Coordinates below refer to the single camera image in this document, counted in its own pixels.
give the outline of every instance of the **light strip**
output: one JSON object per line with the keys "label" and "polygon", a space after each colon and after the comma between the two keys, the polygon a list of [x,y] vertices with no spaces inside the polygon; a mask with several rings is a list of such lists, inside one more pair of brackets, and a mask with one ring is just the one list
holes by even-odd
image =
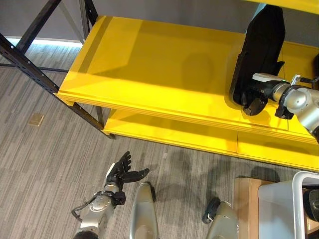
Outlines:
{"label": "light strip", "polygon": [[[17,43],[20,41],[20,38],[11,38],[8,37],[7,40],[11,42],[13,45],[17,45]],[[50,40],[44,40],[44,39],[34,39],[32,44],[35,45],[51,45],[51,46],[68,46],[68,47],[82,47],[82,43],[80,42],[74,42],[74,41],[64,41],[61,39],[50,39]]]}

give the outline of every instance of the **gray carpet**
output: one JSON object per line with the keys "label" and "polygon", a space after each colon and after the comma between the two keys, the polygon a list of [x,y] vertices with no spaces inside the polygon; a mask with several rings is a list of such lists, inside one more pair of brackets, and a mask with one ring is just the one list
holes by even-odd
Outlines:
{"label": "gray carpet", "polygon": [[[27,56],[36,65],[69,69],[77,52],[33,45]],[[46,74],[57,84],[65,76]],[[41,127],[27,124],[32,113],[45,115]],[[151,170],[146,180],[156,188],[162,239],[205,238],[205,206],[215,195],[232,203],[235,177],[285,181],[298,171],[139,139],[108,139],[23,73],[0,67],[0,239],[72,238],[79,223],[71,208],[102,189],[111,163],[127,150],[132,169]],[[116,208],[106,239],[129,238],[138,185],[124,185],[127,202]]]}

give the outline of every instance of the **shelving unit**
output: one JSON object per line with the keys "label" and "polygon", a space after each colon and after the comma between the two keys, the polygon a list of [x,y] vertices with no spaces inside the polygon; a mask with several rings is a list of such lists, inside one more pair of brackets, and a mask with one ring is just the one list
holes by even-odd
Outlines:
{"label": "shelving unit", "polygon": [[[59,88],[24,54],[60,1],[48,1],[17,47],[0,35],[0,54],[100,132],[319,171],[315,139],[296,118],[275,117],[277,103],[248,117],[231,102],[244,34],[98,16],[92,0],[81,0],[87,38]],[[318,50],[285,42],[279,76],[312,78]],[[78,103],[96,106],[99,120]],[[100,107],[112,109],[106,125]]]}

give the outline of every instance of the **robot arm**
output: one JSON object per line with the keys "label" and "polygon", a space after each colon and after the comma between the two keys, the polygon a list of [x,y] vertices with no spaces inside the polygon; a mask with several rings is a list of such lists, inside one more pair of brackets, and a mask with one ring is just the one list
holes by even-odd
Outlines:
{"label": "robot arm", "polygon": [[[146,177],[149,169],[129,172],[131,166],[130,152],[126,152],[121,159],[113,164],[106,176],[104,190],[94,196],[83,205],[74,208],[72,215],[81,222],[73,239],[101,239],[104,238],[107,222],[112,217],[117,205],[123,205],[126,201],[125,193],[122,191],[123,184],[137,182]],[[83,217],[77,211],[89,207],[89,212]]]}
{"label": "robot arm", "polygon": [[206,239],[237,239],[238,218],[228,202],[213,198],[202,217],[205,224],[211,223]]}
{"label": "robot arm", "polygon": [[253,80],[252,85],[259,88],[265,98],[278,102],[275,116],[290,120],[296,115],[319,143],[319,91],[296,85],[297,81],[309,83],[311,80],[295,75],[289,84],[277,76],[263,73],[254,74]]}

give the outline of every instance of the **cardboard box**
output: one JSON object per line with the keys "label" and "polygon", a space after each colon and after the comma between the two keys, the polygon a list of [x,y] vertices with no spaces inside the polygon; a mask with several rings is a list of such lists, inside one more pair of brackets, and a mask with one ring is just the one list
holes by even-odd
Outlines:
{"label": "cardboard box", "polygon": [[308,229],[308,235],[311,233],[314,233],[319,230],[319,223],[311,220],[308,216],[306,216],[307,220],[307,229]]}
{"label": "cardboard box", "polygon": [[254,178],[236,178],[234,186],[234,209],[239,219],[238,239],[259,238],[258,189],[273,182]]}

